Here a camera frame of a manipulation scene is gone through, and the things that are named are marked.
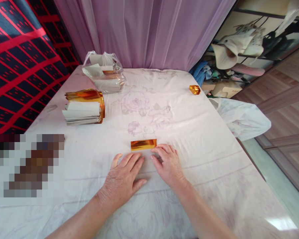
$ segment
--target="floral bedsheet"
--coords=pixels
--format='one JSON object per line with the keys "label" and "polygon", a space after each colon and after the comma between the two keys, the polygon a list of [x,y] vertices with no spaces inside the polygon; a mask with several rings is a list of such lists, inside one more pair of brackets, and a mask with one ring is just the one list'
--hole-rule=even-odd
{"label": "floral bedsheet", "polygon": [[[93,87],[79,66],[26,134],[64,134],[64,198],[58,205],[0,205],[0,238],[43,238],[103,185],[115,154],[157,138],[180,153],[184,174],[239,238],[299,238],[266,185],[194,78],[179,70],[124,69],[122,92],[104,95],[102,124],[66,126],[66,92]],[[114,213],[96,238],[196,238],[177,197],[146,159],[148,183]]]}

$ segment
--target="pixelated blur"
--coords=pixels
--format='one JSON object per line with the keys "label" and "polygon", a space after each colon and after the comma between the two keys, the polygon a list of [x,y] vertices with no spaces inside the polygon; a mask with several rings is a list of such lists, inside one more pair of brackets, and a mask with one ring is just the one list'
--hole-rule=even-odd
{"label": "pixelated blur", "polygon": [[58,204],[64,140],[64,134],[0,134],[0,198],[19,199],[5,200],[12,204],[28,204],[24,198],[40,198],[30,204]]}

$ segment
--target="folded gold paper ingot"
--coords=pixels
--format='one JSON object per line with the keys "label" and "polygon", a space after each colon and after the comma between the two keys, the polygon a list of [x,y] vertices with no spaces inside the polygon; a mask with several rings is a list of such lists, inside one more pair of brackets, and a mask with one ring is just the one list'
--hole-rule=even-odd
{"label": "folded gold paper ingot", "polygon": [[157,139],[131,141],[131,151],[155,148],[156,141]]}
{"label": "folded gold paper ingot", "polygon": [[200,94],[200,88],[197,85],[191,85],[191,86],[189,86],[189,89],[194,95]]}
{"label": "folded gold paper ingot", "polygon": [[95,89],[90,88],[76,92],[66,92],[65,96],[69,102],[99,102],[101,108],[99,123],[103,122],[103,119],[105,118],[105,105],[103,94],[101,91],[97,91]]}

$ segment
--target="purple curtain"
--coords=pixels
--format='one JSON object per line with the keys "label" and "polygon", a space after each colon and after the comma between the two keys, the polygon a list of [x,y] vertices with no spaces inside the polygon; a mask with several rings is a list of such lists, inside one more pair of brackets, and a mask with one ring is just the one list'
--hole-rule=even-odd
{"label": "purple curtain", "polygon": [[55,0],[79,56],[115,53],[124,68],[189,71],[235,0]]}

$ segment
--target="plastic bag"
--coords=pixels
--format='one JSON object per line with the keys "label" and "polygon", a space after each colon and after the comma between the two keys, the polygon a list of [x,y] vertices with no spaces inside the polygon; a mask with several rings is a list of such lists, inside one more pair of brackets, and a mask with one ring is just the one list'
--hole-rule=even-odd
{"label": "plastic bag", "polygon": [[271,121],[250,103],[226,98],[209,98],[233,135],[245,141],[271,128]]}
{"label": "plastic bag", "polygon": [[114,53],[104,52],[103,55],[98,55],[95,51],[89,51],[82,71],[91,79],[97,90],[104,93],[119,92],[126,82],[123,67]]}

